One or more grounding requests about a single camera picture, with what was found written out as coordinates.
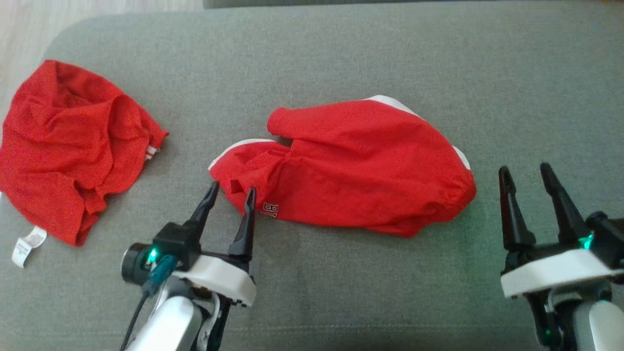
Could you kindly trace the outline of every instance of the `white care label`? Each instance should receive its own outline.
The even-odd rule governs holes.
[[[160,151],[160,149],[156,149],[154,146],[149,145],[145,151],[145,159],[151,160],[154,154],[158,151]]]
[[[13,263],[24,268],[24,262],[28,258],[28,255],[33,249],[41,246],[46,238],[46,231],[39,227],[33,228],[31,233],[26,237],[18,238],[15,249],[13,249],[13,256],[11,257]]]

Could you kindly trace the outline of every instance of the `white trim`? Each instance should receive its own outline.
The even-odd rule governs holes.
[[[375,95],[364,100],[372,100],[372,101],[381,102],[384,105],[392,106],[395,109],[399,109],[401,111],[411,113],[418,118],[422,118],[421,116],[417,115],[416,112],[410,110],[409,107],[405,106],[404,104],[401,104],[401,102],[399,102],[397,99],[393,97],[389,97],[385,95]]]
[[[276,141],[275,140],[271,140],[271,139],[245,139],[245,140],[241,140],[241,141],[239,141],[237,143],[232,144],[230,147],[225,149],[219,156],[217,156],[217,158],[214,159],[210,163],[210,166],[208,166],[208,170],[210,171],[210,169],[217,163],[217,161],[219,161],[221,159],[221,157],[225,156],[225,154],[227,154],[228,151],[234,149],[235,147],[239,147],[241,145],[246,145],[246,144],[253,144],[255,142],[276,142]]]
[[[464,163],[464,167],[468,168],[468,171],[469,171],[470,170],[470,163],[468,162],[468,159],[466,158],[466,155],[464,155],[464,153],[460,149],[458,149],[457,146],[455,146],[455,145],[453,145],[453,149],[455,149],[455,152],[457,153],[459,158]]]
[[[401,104],[400,101],[398,101],[397,99],[395,99],[393,97],[389,97],[389,96],[385,96],[385,95],[375,95],[375,96],[371,96],[371,97],[369,97],[367,99],[364,99],[364,100],[377,101],[377,102],[380,102],[381,104],[394,107],[395,109],[399,109],[399,110],[407,112],[407,113],[411,113],[414,116],[416,116],[416,117],[418,117],[420,119],[423,119],[421,116],[417,115],[416,112],[410,110],[409,107],[405,106],[404,104]],[[464,167],[466,167],[466,169],[470,170],[470,163],[468,162],[468,159],[466,158],[466,155],[460,149],[458,149],[455,145],[453,145],[453,149],[455,149],[455,153],[457,153],[457,155],[459,156],[459,159],[462,160],[462,163],[464,164]]]

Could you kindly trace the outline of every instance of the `red cloth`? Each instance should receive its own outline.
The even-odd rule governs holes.
[[[4,121],[0,189],[28,221],[80,246],[104,197],[127,190],[167,134],[103,77],[45,61]]]
[[[258,211],[277,219],[410,237],[453,219],[476,187],[461,152],[406,110],[371,100],[281,107],[267,128],[290,147],[242,142],[210,174],[241,212],[256,187]]]

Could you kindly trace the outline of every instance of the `gray fabric surface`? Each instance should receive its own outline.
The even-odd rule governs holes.
[[[70,27],[46,57],[107,77],[171,135],[136,184],[110,198],[85,246],[49,239],[26,269],[10,253],[31,226],[2,198],[0,349],[117,349],[140,298],[120,277],[124,250],[187,218],[214,157],[270,137],[265,122],[278,106],[375,94],[464,151],[477,197],[413,239],[259,218],[258,297],[232,309],[222,349],[539,349],[528,304],[500,288],[497,170],[512,169],[538,240],[557,232],[542,160],[583,215],[624,217],[623,15],[622,4],[462,2],[124,15]],[[225,250],[239,219],[219,198],[204,248]],[[622,305],[621,290],[615,298]]]

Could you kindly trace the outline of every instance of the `robotic arm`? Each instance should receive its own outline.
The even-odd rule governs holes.
[[[134,243],[124,254],[122,277],[141,286],[144,298],[158,293],[147,323],[121,350],[216,351],[221,345],[230,306],[253,305],[256,286],[249,275],[253,251],[256,190],[251,188],[245,215],[227,254],[204,252],[199,239],[219,185],[214,182],[183,225],[167,223],[152,244]]]
[[[601,211],[587,220],[550,165],[540,166],[559,226],[558,242],[536,245],[515,198],[508,168],[499,170],[503,246],[500,283],[506,297],[531,306],[539,343],[557,351],[624,350],[624,312],[611,303],[611,283],[624,284],[624,220]]]

